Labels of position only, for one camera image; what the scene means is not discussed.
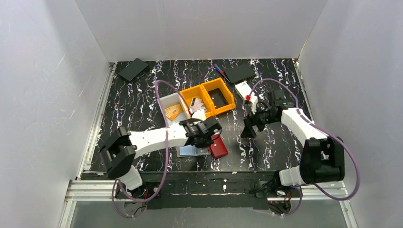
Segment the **grey card holder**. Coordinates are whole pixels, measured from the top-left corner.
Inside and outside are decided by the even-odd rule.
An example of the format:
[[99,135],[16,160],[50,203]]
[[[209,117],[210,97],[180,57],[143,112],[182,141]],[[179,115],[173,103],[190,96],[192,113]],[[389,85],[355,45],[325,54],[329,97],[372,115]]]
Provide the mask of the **grey card holder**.
[[194,157],[194,156],[206,156],[210,155],[211,152],[208,148],[197,148],[193,145],[187,145],[178,147],[178,157]]

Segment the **red card holder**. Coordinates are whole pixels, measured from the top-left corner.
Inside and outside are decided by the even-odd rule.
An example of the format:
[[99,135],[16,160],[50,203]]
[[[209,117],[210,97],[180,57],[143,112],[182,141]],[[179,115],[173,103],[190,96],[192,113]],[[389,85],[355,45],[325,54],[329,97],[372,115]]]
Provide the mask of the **red card holder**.
[[229,154],[220,136],[212,136],[211,138],[213,143],[208,147],[208,150],[214,159],[219,159]]

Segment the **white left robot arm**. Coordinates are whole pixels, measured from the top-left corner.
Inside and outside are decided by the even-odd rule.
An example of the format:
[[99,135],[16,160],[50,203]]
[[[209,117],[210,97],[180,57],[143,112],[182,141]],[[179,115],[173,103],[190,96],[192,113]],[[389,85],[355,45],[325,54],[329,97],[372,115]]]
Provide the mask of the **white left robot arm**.
[[127,189],[134,190],[143,184],[133,161],[140,156],[171,147],[195,146],[206,148],[222,130],[214,117],[205,120],[187,119],[168,127],[143,132],[118,128],[100,147],[100,157],[109,179],[120,180]]

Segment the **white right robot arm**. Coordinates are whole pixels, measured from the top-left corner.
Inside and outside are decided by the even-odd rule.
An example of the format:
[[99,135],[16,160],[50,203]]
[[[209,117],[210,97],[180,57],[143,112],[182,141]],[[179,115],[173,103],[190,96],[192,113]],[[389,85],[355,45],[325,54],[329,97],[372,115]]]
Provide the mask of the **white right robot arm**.
[[279,187],[341,181],[345,176],[344,149],[313,126],[299,108],[278,106],[249,112],[244,117],[242,138],[255,138],[254,127],[261,132],[267,124],[281,122],[300,141],[303,150],[298,166],[277,171],[275,183]]

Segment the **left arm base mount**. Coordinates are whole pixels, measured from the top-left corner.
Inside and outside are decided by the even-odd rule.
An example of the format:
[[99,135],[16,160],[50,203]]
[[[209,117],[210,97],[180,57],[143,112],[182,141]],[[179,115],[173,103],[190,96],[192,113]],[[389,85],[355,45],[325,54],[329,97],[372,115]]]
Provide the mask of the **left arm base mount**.
[[[134,190],[127,189],[126,192],[128,195],[131,195],[131,197],[133,197],[133,198],[148,199],[158,190],[159,185],[160,185],[159,182],[145,182],[143,185],[141,185],[140,187],[138,187]],[[117,199],[127,199],[128,198],[123,193],[123,190],[120,187],[119,183],[116,184],[115,197]]]

